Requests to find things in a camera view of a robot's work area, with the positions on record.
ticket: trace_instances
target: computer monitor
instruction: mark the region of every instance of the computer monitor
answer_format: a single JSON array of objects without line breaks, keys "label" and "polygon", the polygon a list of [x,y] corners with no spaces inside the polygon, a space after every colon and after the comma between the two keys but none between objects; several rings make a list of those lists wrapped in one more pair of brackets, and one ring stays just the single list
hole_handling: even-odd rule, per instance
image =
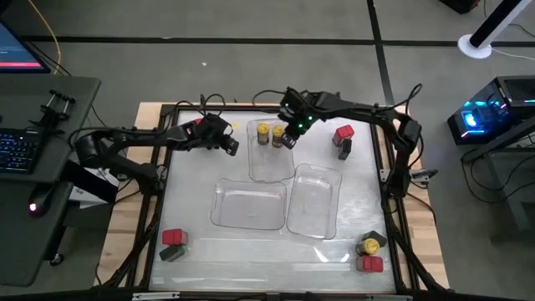
[{"label": "computer monitor", "polygon": [[0,21],[0,74],[49,72],[43,60]]}]

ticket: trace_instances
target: desk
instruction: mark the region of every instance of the desk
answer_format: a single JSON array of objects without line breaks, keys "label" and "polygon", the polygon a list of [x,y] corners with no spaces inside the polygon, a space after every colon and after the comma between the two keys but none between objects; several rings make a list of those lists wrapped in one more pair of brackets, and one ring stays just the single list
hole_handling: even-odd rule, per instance
[{"label": "desk", "polygon": [[[40,120],[40,105],[50,99],[48,91],[71,95],[76,104],[58,129],[71,133],[80,128],[100,87],[98,79],[51,74],[0,74],[0,127],[24,129],[29,120]],[[57,100],[53,108],[62,110]],[[43,260],[52,259],[63,234],[61,221],[73,185],[59,181],[47,213],[28,215],[28,200],[39,182],[55,183],[61,178],[71,153],[68,134],[49,137],[32,175],[0,174],[0,283],[28,286],[33,283]]]},{"label": "desk", "polygon": [[[141,129],[157,126],[162,105],[162,103],[141,103],[135,126]],[[381,134],[379,134],[379,138],[382,158],[384,164],[387,166],[386,147],[384,140],[381,139]],[[164,153],[164,151],[160,152],[159,162],[163,161]],[[152,149],[150,147],[130,148],[128,151],[128,158],[137,162],[150,161],[151,156]],[[418,167],[420,167],[420,162],[415,164],[415,168]],[[117,197],[128,195],[134,191],[137,191],[137,185],[130,184],[130,186],[126,187]],[[419,188],[412,186],[410,192],[424,201],[429,202],[427,191],[422,191]],[[141,199],[142,196],[137,195],[125,199],[121,203],[115,205],[98,268],[98,274],[103,281],[106,281],[111,277],[131,250],[140,217]],[[149,218],[152,216],[154,203],[155,198],[153,198],[150,204],[149,213],[147,214]],[[435,277],[437,282],[447,287],[448,282],[446,271],[442,261],[441,248],[432,214],[417,200],[410,197],[405,199],[405,211],[410,238],[416,255],[424,263],[428,271]],[[140,261],[138,268],[136,269],[135,284],[141,280],[144,272],[146,249],[147,246],[145,246],[144,252],[140,255]],[[409,284],[410,276],[405,256],[401,251],[399,251],[399,253],[402,278],[405,284]]]}]

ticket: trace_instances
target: white stand base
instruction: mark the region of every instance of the white stand base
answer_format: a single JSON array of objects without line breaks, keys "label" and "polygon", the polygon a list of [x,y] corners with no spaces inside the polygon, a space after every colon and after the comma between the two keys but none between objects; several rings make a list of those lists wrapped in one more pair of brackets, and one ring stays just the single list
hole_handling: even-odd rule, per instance
[{"label": "white stand base", "polygon": [[481,49],[475,48],[470,44],[471,34],[463,35],[457,42],[457,47],[468,57],[473,59],[486,59],[492,54],[491,45],[487,45]]}]

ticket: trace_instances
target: wooden table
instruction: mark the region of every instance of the wooden table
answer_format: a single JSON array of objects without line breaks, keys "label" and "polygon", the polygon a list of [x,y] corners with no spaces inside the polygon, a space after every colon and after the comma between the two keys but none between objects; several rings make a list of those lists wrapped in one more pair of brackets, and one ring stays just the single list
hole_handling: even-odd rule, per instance
[{"label": "wooden table", "polygon": [[[165,104],[141,103],[135,120],[135,126],[140,129],[149,129],[158,126],[158,119],[160,117],[162,105]],[[383,164],[384,166],[388,166],[388,157],[386,155],[386,146],[382,139],[382,131],[378,129],[378,132]],[[162,150],[160,152],[159,163],[163,161],[164,154],[165,152]],[[151,147],[132,147],[128,151],[128,158],[139,163],[149,162],[151,155]],[[415,153],[412,154],[411,160],[414,160],[417,156],[417,151],[415,151]],[[419,161],[414,165],[414,168],[421,168]],[[129,195],[137,190],[138,186],[133,181],[117,196],[117,198]],[[411,185],[409,192],[429,203],[429,197],[426,190],[421,190],[420,188]],[[142,195],[137,194],[124,199],[114,207],[98,268],[99,277],[103,282],[111,277],[115,270],[125,260],[132,248],[135,239],[135,230],[140,217],[141,199]],[[152,217],[154,203],[155,198],[151,200],[151,206],[149,208],[149,213],[147,214],[148,219]],[[444,263],[442,261],[441,246],[436,234],[436,227],[431,212],[423,204],[408,196],[405,198],[405,214],[407,216],[410,238],[415,254],[425,265],[425,268],[433,275],[435,280],[442,286],[448,287],[446,270],[444,269]],[[135,277],[136,284],[141,280],[141,276],[144,272],[146,249],[147,246],[145,246],[144,252],[140,255],[140,261]],[[410,285],[405,255],[399,248],[398,253],[400,255],[402,278],[405,284]]]}]

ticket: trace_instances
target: transparent plastic container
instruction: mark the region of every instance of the transparent plastic container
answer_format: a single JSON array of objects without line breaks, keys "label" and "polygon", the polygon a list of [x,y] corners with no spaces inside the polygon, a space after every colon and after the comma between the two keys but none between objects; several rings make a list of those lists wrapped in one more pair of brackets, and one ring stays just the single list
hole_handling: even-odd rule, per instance
[{"label": "transparent plastic container", "polygon": [[223,227],[278,230],[286,219],[286,186],[221,179],[216,184],[211,222]]},{"label": "transparent plastic container", "polygon": [[[257,125],[262,122],[270,127],[269,142],[266,145],[258,144]],[[277,119],[252,120],[247,123],[249,176],[253,181],[283,181],[291,179],[295,174],[292,150],[284,145],[275,147],[272,144],[275,125],[286,128],[288,124]]]},{"label": "transparent plastic container", "polygon": [[295,172],[288,209],[290,232],[307,237],[332,239],[342,174],[330,168],[301,164]]}]

